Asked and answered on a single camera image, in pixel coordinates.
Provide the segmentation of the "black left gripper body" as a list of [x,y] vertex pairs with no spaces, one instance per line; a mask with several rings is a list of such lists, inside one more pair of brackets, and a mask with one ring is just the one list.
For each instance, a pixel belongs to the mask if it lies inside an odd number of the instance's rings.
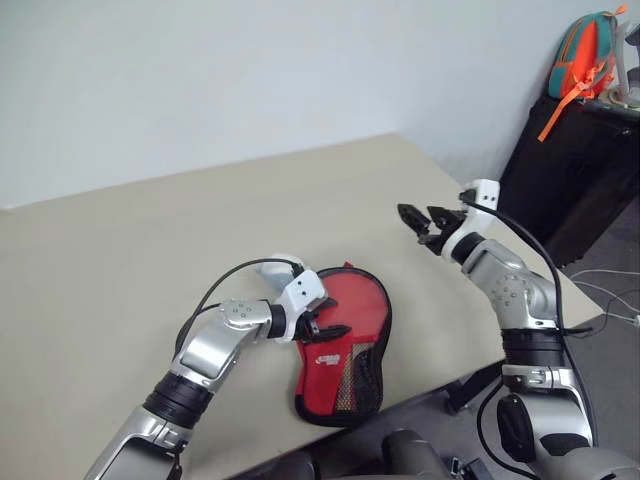
[[318,314],[305,312],[296,322],[294,340],[303,343],[315,343],[320,340],[320,328],[316,322]]

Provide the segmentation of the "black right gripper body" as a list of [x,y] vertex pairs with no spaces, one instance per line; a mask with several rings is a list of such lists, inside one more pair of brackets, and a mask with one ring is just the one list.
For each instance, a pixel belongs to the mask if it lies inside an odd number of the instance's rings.
[[418,243],[425,246],[435,255],[441,255],[446,241],[457,231],[460,226],[436,226],[439,229],[438,233],[429,233],[428,235],[418,237]]

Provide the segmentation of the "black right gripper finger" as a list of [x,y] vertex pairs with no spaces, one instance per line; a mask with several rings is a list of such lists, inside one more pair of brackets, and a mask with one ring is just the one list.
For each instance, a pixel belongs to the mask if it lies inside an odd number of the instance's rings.
[[436,226],[459,226],[464,222],[464,212],[439,206],[428,206],[431,220]]
[[402,222],[418,237],[429,234],[431,220],[414,205],[400,203],[397,205],[397,211]]

